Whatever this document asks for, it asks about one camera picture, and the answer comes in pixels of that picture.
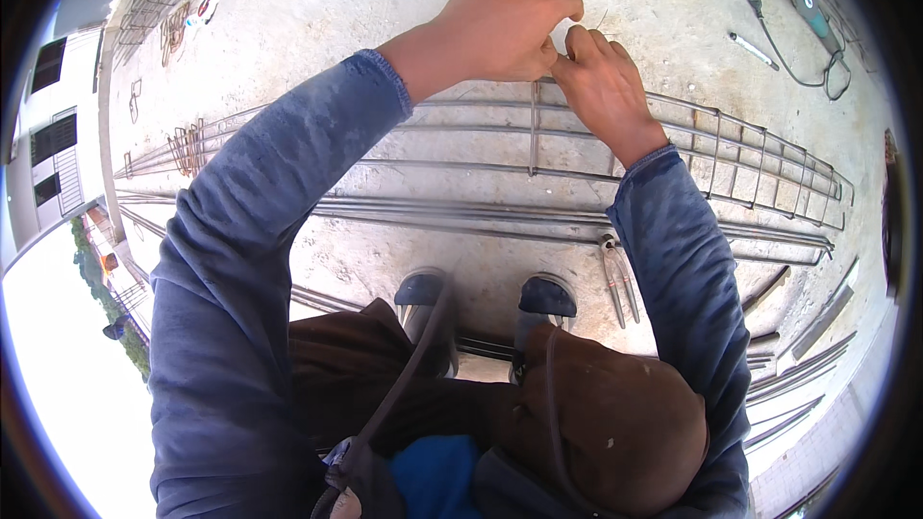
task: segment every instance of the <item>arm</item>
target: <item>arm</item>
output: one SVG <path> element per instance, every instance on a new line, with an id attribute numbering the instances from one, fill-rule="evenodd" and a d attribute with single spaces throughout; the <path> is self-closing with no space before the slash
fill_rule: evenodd
<path id="1" fill-rule="evenodd" d="M 317 75 L 250 121 L 176 200 L 150 348 L 158 515 L 304 515 L 326 468 L 294 427 L 287 358 L 295 233 L 410 113 L 472 78 L 538 78 L 580 0 L 451 0 L 431 23 Z"/>
<path id="2" fill-rule="evenodd" d="M 552 67 L 571 108 L 627 168 L 607 214 L 651 317 L 661 360 L 705 398 L 711 435 L 698 475 L 659 516 L 740 516 L 747 509 L 742 442 L 750 374 L 734 257 L 708 203 L 647 108 L 628 53 L 572 26 L 569 59 Z"/>

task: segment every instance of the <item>power cord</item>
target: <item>power cord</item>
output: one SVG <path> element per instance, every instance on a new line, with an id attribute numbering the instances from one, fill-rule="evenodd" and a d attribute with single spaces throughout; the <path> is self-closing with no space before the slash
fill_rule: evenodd
<path id="1" fill-rule="evenodd" d="M 808 88 L 822 88 L 823 87 L 823 91 L 825 95 L 827 96 L 827 98 L 830 100 L 830 102 L 839 100 L 840 97 L 842 97 L 843 94 L 847 91 L 847 88 L 849 88 L 849 84 L 853 80 L 852 71 L 849 70 L 849 67 L 847 66 L 846 62 L 843 60 L 843 50 L 842 49 L 837 50 L 837 52 L 834 52 L 830 56 L 830 62 L 827 63 L 827 67 L 823 70 L 823 80 L 821 82 L 805 83 L 799 77 L 795 76 L 794 73 L 792 73 L 792 70 L 788 66 L 788 63 L 786 62 L 786 60 L 782 58 L 782 53 L 779 52 L 779 48 L 775 45 L 775 42 L 773 41 L 772 36 L 770 36 L 769 29 L 766 28 L 766 22 L 762 17 L 762 0 L 747 0 L 747 1 L 753 7 L 753 12 L 755 12 L 757 20 L 760 21 L 760 26 L 762 27 L 763 33 L 766 34 L 766 38 L 768 39 L 770 46 L 773 47 L 773 52 L 775 52 L 775 55 L 779 58 L 779 62 L 782 64 L 783 68 L 786 69 L 788 76 L 792 77 L 792 80 L 794 80 L 796 83 L 798 83 L 802 87 L 808 87 Z M 847 72 L 847 84 L 840 90 L 839 93 L 833 96 L 830 94 L 830 71 L 834 68 L 834 65 L 837 64 L 837 62 L 840 65 L 842 65 L 843 68 Z"/>

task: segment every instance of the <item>shoe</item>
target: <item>shoe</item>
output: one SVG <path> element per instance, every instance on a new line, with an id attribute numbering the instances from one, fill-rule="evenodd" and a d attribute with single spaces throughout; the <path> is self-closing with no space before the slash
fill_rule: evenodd
<path id="1" fill-rule="evenodd" d="M 530 276 L 520 294 L 519 315 L 513 339 L 510 383 L 522 385 L 525 378 L 525 343 L 537 325 L 550 322 L 568 333 L 577 319 L 577 298 L 571 286 L 559 276 L 537 272 Z"/>
<path id="2" fill-rule="evenodd" d="M 407 338 L 415 346 L 419 344 L 426 328 L 426 322 L 433 314 L 433 308 L 439 299 L 439 293 L 445 284 L 446 274 L 434 267 L 417 269 L 400 282 L 398 292 L 394 295 L 394 305 L 398 309 L 398 322 L 407 333 Z M 436 325 L 436 332 L 430 340 L 426 353 L 443 354 L 444 365 L 438 370 L 439 376 L 453 379 L 459 370 L 458 350 L 455 346 L 455 325 L 458 315 L 454 301 L 450 301 L 446 319 Z"/>

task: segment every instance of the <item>building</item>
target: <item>building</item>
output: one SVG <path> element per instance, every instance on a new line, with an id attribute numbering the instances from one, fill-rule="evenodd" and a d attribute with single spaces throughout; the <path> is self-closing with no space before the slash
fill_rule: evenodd
<path id="1" fill-rule="evenodd" d="M 41 42 L 3 169 L 3 273 L 58 225 L 102 202 L 97 68 L 101 27 Z"/>

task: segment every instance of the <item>blue long-sleeve shirt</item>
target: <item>blue long-sleeve shirt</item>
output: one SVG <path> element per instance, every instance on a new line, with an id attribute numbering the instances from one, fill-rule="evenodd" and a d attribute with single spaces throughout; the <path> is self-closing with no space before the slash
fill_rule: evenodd
<path id="1" fill-rule="evenodd" d="M 397 73 L 360 51 L 260 112 L 177 195 L 151 274 L 159 516 L 302 516 L 324 490 L 292 417 L 289 252 L 320 197 L 410 113 Z M 742 514 L 748 335 L 727 241 L 669 148 L 629 169 L 608 213 L 660 358 L 706 401 L 709 454 L 666 515 Z"/>

